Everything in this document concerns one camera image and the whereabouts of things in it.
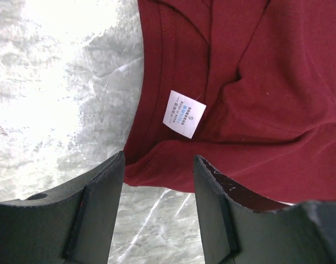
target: gray marbled surface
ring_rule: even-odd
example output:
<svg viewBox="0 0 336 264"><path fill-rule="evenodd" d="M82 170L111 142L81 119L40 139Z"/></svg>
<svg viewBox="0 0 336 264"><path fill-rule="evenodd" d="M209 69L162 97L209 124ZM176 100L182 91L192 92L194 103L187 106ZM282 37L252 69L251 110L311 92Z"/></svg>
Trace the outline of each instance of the gray marbled surface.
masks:
<svg viewBox="0 0 336 264"><path fill-rule="evenodd" d="M123 149L143 57L136 0L0 0L0 201ZM194 195L123 186L108 263L204 263Z"/></svg>

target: red garment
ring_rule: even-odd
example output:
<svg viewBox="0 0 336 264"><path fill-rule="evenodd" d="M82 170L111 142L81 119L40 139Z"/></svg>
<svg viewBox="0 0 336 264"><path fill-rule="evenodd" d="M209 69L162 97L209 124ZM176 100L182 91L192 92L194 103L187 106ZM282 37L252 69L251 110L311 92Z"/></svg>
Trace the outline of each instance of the red garment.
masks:
<svg viewBox="0 0 336 264"><path fill-rule="evenodd" d="M275 200L336 200L336 0L139 0L145 46L125 182L194 192L202 155ZM207 105L192 140L170 91Z"/></svg>

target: white label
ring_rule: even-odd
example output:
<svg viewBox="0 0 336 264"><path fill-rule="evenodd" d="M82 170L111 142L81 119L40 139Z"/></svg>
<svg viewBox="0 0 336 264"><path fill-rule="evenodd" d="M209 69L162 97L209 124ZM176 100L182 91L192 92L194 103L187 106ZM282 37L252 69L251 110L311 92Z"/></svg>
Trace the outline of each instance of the white label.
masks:
<svg viewBox="0 0 336 264"><path fill-rule="evenodd" d="M203 103L171 91L163 124L192 139L205 109Z"/></svg>

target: scratch on surface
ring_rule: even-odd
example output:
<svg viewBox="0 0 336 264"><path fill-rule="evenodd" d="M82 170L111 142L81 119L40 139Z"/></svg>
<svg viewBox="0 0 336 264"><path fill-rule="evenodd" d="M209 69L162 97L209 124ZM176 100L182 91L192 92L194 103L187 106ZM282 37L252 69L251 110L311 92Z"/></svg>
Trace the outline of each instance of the scratch on surface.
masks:
<svg viewBox="0 0 336 264"><path fill-rule="evenodd" d="M188 199L190 198L191 194L189 194L185 200L183 201L183 203L181 204L180 208L178 209L177 213L175 214L175 216L177 216L179 214L179 212L181 211L181 209L184 207L185 203L188 201Z"/></svg>
<svg viewBox="0 0 336 264"><path fill-rule="evenodd" d="M128 247L128 249L125 250L125 252L118 257L118 262L122 263L123 260L126 258L126 256L128 255L128 253L131 251L131 249L134 247L137 239L139 238L139 235L141 234L142 230L144 229L144 227L146 226L146 224L148 223L148 221L150 220L153 211L156 209L156 207L158 206L159 202L161 201L161 199L163 198L163 196L165 194L167 194L168 192L170 192L171 190L169 189L165 189L165 191L162 193L161 197L159 197L159 199L155 202L155 204L152 206L152 208L150 209L150 212L148 213L148 216L146 217L144 224L142 225L142 227L140 228L140 230L138 231L138 233L134 236L133 240L130 243L130 246Z"/></svg>

